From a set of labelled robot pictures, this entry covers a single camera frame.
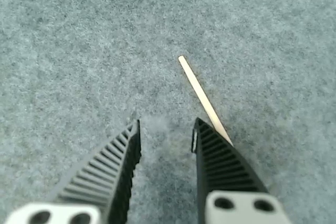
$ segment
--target screw hole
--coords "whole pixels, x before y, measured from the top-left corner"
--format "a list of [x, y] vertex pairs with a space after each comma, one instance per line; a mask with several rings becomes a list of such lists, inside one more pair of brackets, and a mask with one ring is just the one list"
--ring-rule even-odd
[[269, 203], [268, 201], [265, 201], [263, 199], [256, 200], [254, 202], [254, 207], [261, 210], [261, 211], [265, 211], [265, 212], [273, 212], [274, 211], [273, 205], [271, 203]]
[[49, 220], [49, 218], [49, 211], [40, 211], [31, 217], [29, 224], [44, 224]]
[[215, 200], [215, 206], [223, 209], [232, 209], [235, 207], [233, 202], [227, 198], [217, 198]]
[[74, 216], [71, 219], [70, 224], [89, 224], [90, 220], [91, 220], [90, 215], [86, 213], [81, 213]]

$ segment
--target wooden stick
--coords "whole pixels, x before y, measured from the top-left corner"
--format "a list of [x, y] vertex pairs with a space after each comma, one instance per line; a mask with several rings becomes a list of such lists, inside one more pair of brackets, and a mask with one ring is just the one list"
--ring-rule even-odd
[[210, 118], [210, 121], [212, 122], [214, 128], [223, 138], [225, 138], [226, 141], [228, 141], [233, 146], [230, 137], [228, 136], [226, 130], [224, 129], [221, 121], [219, 120], [219, 118], [216, 114], [216, 111], [212, 107], [208, 97], [206, 96], [204, 90], [202, 89], [200, 83], [198, 82], [198, 80], [197, 80], [193, 70], [189, 66], [188, 62], [186, 61], [186, 59], [184, 58], [183, 55], [179, 56], [178, 60], [181, 64], [185, 74], [187, 75], [191, 86], [193, 87], [193, 89], [195, 90], [199, 100], [201, 101], [201, 104], [202, 104], [203, 108], [205, 109], [205, 112], [208, 114], [208, 116]]

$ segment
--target carpet floor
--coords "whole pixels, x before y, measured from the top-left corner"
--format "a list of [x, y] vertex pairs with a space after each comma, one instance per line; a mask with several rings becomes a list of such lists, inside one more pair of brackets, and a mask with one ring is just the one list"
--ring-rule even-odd
[[141, 121], [129, 223], [196, 223], [186, 55], [293, 223], [336, 219], [336, 0], [0, 0], [0, 220]]

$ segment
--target black rubber grip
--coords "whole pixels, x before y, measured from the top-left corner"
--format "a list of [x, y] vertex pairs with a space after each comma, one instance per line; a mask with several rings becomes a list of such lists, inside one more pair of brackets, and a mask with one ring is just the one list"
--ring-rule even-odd
[[205, 200], [214, 190], [268, 192], [240, 153], [199, 118], [192, 139], [197, 156], [198, 223], [205, 223]]

